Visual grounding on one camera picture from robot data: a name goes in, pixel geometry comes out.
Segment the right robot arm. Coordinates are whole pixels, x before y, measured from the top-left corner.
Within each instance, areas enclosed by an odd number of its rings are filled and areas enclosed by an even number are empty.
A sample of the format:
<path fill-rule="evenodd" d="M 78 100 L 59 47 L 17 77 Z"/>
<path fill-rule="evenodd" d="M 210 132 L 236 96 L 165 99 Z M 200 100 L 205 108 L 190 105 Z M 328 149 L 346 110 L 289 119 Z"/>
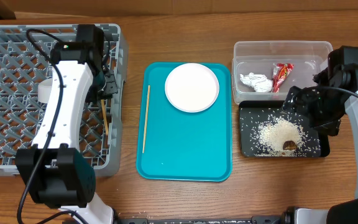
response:
<path fill-rule="evenodd" d="M 282 223 L 358 223 L 358 64 L 330 65 L 314 76 L 316 86 L 293 86 L 282 109 L 308 118 L 309 126 L 323 135 L 335 136 L 344 114 L 351 122 L 357 162 L 357 187 L 354 200 L 328 210 L 289 208 Z"/>

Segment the grey bowl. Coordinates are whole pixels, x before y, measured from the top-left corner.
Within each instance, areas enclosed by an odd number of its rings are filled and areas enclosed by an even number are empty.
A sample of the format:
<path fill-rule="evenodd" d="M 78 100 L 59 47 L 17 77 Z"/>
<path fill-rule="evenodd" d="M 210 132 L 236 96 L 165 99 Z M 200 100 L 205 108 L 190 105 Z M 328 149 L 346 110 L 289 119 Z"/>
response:
<path fill-rule="evenodd" d="M 51 78 L 46 79 L 38 84 L 37 94 L 38 102 L 48 103 L 51 89 L 52 89 L 53 80 Z"/>

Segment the large white plate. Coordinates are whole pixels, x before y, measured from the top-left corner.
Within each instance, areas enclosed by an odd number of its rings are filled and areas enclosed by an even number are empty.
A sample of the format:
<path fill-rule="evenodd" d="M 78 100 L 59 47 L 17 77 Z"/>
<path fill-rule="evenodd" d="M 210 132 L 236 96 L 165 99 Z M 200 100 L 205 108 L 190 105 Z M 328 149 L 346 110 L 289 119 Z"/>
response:
<path fill-rule="evenodd" d="M 199 63 L 184 63 L 174 68 L 165 81 L 167 100 L 178 110 L 202 112 L 211 107 L 219 95 L 215 73 Z"/>

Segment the white tissue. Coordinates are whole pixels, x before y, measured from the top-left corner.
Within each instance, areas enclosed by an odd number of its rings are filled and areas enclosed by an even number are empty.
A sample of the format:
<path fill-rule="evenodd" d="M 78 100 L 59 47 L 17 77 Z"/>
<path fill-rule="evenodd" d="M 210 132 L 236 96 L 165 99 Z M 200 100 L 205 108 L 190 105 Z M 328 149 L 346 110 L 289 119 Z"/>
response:
<path fill-rule="evenodd" d="M 263 74 L 254 74 L 252 72 L 248 75 L 240 74 L 240 81 L 244 85 L 253 88 L 255 92 L 267 93 L 271 92 L 273 88 L 273 81 Z"/>

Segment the wooden chopstick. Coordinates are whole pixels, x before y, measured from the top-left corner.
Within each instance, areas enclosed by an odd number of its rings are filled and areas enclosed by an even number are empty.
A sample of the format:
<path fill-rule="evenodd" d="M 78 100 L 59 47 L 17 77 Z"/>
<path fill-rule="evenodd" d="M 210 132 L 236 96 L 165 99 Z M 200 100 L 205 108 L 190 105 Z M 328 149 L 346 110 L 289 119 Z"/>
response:
<path fill-rule="evenodd" d="M 105 102 L 104 100 L 101 100 L 101 109 L 102 109 L 102 114 L 103 114 L 103 121 L 104 121 L 104 130 L 106 135 L 108 136 L 109 131 L 108 131 L 108 119 L 107 119 L 107 114 L 106 114 L 106 106 L 105 106 Z"/>
<path fill-rule="evenodd" d="M 143 143 L 142 143 L 142 153 L 145 152 L 145 142 L 147 136 L 147 122 L 148 122 L 148 113 L 149 113 L 149 101 L 150 101 L 150 85 L 147 87 L 147 101 L 146 101 L 146 108 L 145 108 L 145 120 L 144 120 L 144 136 L 143 136 Z"/>

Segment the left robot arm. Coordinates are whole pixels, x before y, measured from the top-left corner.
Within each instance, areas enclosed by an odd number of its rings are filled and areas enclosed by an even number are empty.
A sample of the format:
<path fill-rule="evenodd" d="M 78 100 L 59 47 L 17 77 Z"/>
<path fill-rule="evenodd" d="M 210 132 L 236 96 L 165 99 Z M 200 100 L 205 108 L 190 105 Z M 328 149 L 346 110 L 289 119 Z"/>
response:
<path fill-rule="evenodd" d="M 25 189 L 17 221 L 27 196 L 57 208 L 80 223 L 114 223 L 114 210 L 96 193 L 96 174 L 80 152 L 83 108 L 97 100 L 105 86 L 104 41 L 57 42 L 49 61 L 52 89 L 42 124 L 29 149 L 19 149 L 16 166 Z"/>

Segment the red snack wrapper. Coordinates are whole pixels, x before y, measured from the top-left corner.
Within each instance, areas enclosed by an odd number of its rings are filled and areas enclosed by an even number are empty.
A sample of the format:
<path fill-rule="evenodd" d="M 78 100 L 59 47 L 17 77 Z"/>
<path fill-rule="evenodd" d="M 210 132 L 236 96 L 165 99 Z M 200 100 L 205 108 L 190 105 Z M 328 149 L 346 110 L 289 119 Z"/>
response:
<path fill-rule="evenodd" d="M 280 86 L 287 79 L 291 71 L 294 69 L 292 63 L 275 63 L 273 68 L 273 87 L 272 92 L 278 93 Z"/>

